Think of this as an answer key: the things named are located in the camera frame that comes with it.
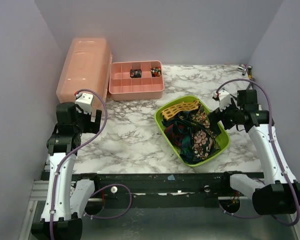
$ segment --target pink organizer tray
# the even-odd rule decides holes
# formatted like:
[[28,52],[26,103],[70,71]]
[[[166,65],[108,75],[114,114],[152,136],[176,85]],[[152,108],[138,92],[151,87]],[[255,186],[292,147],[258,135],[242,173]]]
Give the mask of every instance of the pink organizer tray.
[[[161,67],[161,76],[152,77],[151,68]],[[141,69],[140,78],[130,78],[131,69]],[[160,61],[115,62],[111,66],[109,92],[115,101],[160,99],[165,89]]]

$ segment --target pile of clothes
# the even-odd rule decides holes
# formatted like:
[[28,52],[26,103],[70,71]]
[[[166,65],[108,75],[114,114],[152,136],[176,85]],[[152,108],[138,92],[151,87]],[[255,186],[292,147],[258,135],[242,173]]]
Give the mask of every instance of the pile of clothes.
[[199,102],[182,102],[164,109],[165,135],[179,149],[187,164],[198,164],[220,150],[217,135],[210,129],[208,115]]

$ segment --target wall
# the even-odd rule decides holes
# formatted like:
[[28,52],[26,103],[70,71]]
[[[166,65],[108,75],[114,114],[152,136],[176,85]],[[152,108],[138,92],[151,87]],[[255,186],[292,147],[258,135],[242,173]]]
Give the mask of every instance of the wall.
[[0,0],[0,240],[18,239],[44,166],[62,61],[33,0]]
[[78,36],[102,36],[114,61],[246,63],[282,0],[35,0],[65,54]]
[[249,63],[270,94],[282,151],[300,181],[300,0],[282,3]]

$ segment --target gray floor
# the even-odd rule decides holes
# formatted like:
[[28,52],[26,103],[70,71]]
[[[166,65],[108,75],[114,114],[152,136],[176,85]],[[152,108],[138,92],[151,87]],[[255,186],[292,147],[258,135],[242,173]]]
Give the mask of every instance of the gray floor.
[[[37,210],[37,217],[40,218],[42,208]],[[101,214],[113,216],[120,211],[122,209],[105,209]],[[249,200],[241,201],[239,213],[246,216],[255,214]],[[218,208],[186,207],[133,208],[124,216],[112,220],[84,217],[81,239],[297,240],[297,237],[293,227],[280,225],[270,216],[245,220],[228,216]]]

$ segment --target pink storage container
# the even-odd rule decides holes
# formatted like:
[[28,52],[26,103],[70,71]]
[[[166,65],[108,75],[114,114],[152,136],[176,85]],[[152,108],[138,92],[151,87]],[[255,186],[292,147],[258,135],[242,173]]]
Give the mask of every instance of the pink storage container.
[[[111,63],[111,50],[104,38],[73,39],[56,90],[60,103],[74,102],[80,89],[93,90],[106,101]],[[96,97],[92,108],[104,111]]]
[[[115,101],[159,99],[165,89],[164,78],[152,77],[151,68],[161,67],[160,61],[115,62],[111,66],[109,92]],[[130,78],[131,69],[141,69],[140,78]]]

